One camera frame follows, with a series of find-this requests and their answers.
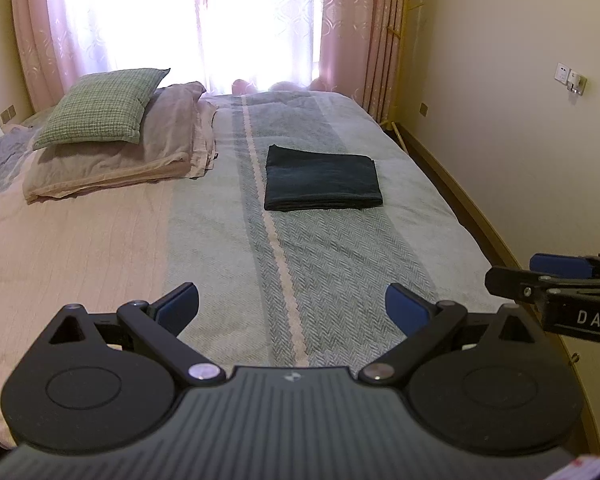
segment folded dark cloth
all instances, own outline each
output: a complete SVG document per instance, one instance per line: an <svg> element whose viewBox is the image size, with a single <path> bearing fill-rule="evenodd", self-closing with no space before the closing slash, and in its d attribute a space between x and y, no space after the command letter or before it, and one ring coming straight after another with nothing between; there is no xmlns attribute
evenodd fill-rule
<svg viewBox="0 0 600 480"><path fill-rule="evenodd" d="M374 162L363 155L334 155L269 146L264 209L344 209L382 205Z"/></svg>

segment bed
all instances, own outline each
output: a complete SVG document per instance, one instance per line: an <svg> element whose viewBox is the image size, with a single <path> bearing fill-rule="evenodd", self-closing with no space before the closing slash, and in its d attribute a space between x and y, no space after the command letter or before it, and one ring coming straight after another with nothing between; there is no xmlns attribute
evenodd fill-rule
<svg viewBox="0 0 600 480"><path fill-rule="evenodd" d="M391 282L429 301L453 298L472 312L497 310L502 300L484 288L490 265L476 242L355 102L330 92L208 100L218 107L218 158L201 178L27 205L22 183L32 142L23 134L4 143L0 388L63 304L112 312L187 281L200 291L200 313L180 338L227 370L359 370L403 338L384 312ZM369 156L384 206L264 211L272 144ZM13 446L1 414L0 444Z"/></svg>

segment silver bolt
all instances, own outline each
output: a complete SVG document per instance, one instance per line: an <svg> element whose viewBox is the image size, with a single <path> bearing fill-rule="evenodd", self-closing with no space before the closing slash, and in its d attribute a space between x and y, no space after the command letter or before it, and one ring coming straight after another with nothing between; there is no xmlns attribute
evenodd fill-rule
<svg viewBox="0 0 600 480"><path fill-rule="evenodd" d="M365 374L369 379L382 381L384 379L393 377L395 370L394 367L388 365L387 363L371 363L370 365L364 367L362 373Z"/></svg>
<svg viewBox="0 0 600 480"><path fill-rule="evenodd" d="M222 370L213 363L198 363L189 368L189 375L194 379L208 381L220 375Z"/></svg>

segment electrical outlet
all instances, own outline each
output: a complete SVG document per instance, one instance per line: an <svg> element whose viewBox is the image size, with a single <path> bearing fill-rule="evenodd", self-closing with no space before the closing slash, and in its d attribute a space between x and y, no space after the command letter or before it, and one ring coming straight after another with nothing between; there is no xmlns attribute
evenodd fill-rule
<svg viewBox="0 0 600 480"><path fill-rule="evenodd" d="M558 66L555 69L554 79L559 81L563 85L567 84L567 79L569 78L569 72L571 72L571 68L562 63L558 63Z"/></svg>

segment green checkered pillow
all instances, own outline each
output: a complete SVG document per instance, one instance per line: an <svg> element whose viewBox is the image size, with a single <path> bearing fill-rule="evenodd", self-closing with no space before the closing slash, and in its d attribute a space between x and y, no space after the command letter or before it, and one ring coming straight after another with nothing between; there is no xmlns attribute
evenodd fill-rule
<svg viewBox="0 0 600 480"><path fill-rule="evenodd" d="M138 144L144 107L169 70L135 68L82 76L49 116L33 149L86 140Z"/></svg>

